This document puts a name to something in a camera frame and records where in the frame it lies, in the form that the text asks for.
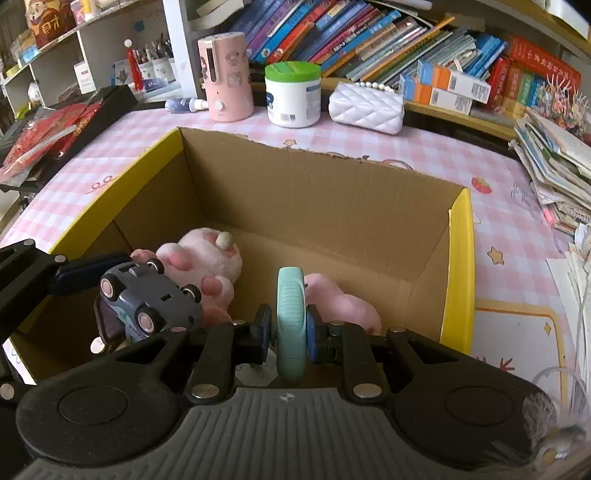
white quilted bag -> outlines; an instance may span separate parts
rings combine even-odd
[[[402,128],[404,100],[394,92],[340,82],[330,95],[329,113],[335,122],[395,135]]]

ridged rubber surface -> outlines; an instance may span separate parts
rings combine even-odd
[[[36,460],[18,480],[463,480],[493,478],[419,455],[385,414],[355,407],[334,388],[238,388],[218,406],[193,407],[146,455],[105,468]]]

pink plush toy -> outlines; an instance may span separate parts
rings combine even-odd
[[[340,287],[320,273],[304,277],[306,305],[314,304],[324,322],[342,320],[361,325],[370,335],[382,333],[378,312],[365,300],[347,295]]]
[[[192,283],[199,287],[204,328],[231,320],[226,310],[234,298],[233,284],[240,276],[242,257],[229,232],[198,228],[185,234],[177,244],[160,246],[156,253],[135,250],[131,254],[136,262],[155,257],[177,285]]]

yellow box edge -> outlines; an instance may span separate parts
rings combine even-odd
[[[439,342],[466,355],[472,347],[474,290],[472,201],[464,188],[449,210],[449,270]]]

stack of books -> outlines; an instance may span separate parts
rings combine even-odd
[[[545,217],[574,235],[578,224],[591,223],[591,148],[532,109],[517,120],[515,131],[513,146]]]

